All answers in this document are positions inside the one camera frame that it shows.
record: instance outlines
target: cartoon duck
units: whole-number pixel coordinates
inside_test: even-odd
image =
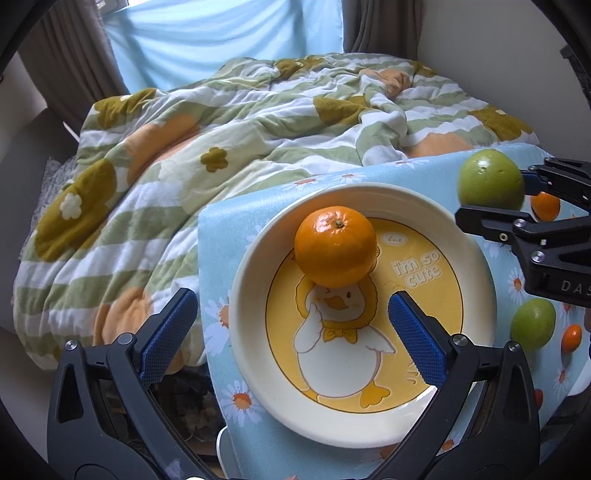
[[[375,384],[382,353],[392,343],[370,325],[378,293],[369,275],[358,283],[327,288],[302,278],[296,303],[304,323],[294,338],[300,371],[309,389],[303,393],[342,398],[361,392],[362,408],[379,404],[390,390]]]

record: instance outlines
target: plate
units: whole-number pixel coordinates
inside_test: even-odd
[[[369,218],[378,249],[364,279],[328,289],[303,276],[293,242],[307,215],[334,205]],[[361,183],[285,208],[249,247],[230,294],[230,341],[254,396],[283,425],[320,443],[400,442],[435,388],[423,383],[388,320],[388,299],[398,290],[450,334],[492,345],[496,299],[488,264],[437,203],[401,187]]]

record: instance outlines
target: green striped blanket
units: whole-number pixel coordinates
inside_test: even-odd
[[[52,369],[66,340],[110,343],[180,287],[197,291],[197,218],[209,203],[513,141],[537,138],[428,67],[370,54],[236,59],[182,89],[102,100],[80,135],[74,180],[25,247],[18,336]],[[198,318],[170,371],[204,352]]]

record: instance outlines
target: blue tablecloth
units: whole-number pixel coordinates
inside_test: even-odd
[[[520,168],[543,162],[548,156],[532,145],[498,147]],[[228,297],[238,265],[249,244],[276,214],[304,195],[340,183],[376,181],[395,184],[422,193],[451,212],[459,207],[456,196],[459,169],[470,152],[460,152],[403,164],[383,164],[355,168],[337,174],[315,177],[307,183],[291,183],[254,192],[210,205],[199,218],[199,277],[202,320],[207,361],[216,396],[232,437],[242,477],[256,480],[283,480],[297,475],[306,479],[364,478],[379,465],[391,449],[347,450],[320,445],[292,432],[271,417],[257,402],[244,383],[228,336]],[[529,211],[529,202],[524,210]],[[586,212],[562,204],[559,218]],[[517,307],[529,295],[517,259],[508,247],[477,239],[493,275],[498,325],[495,346],[509,339],[511,319]],[[554,302],[556,328],[551,341],[528,357],[534,386],[543,391],[540,423],[545,425],[568,394],[587,360],[589,334],[572,355],[561,354],[560,343],[565,328],[583,324],[584,311]],[[456,445],[475,408],[475,388],[463,413],[454,426],[445,447]]]

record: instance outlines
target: duck beak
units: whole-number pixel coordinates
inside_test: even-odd
[[[324,303],[326,303],[329,306],[329,308],[333,310],[344,310],[349,308],[346,305],[345,301],[338,295],[324,299]]]

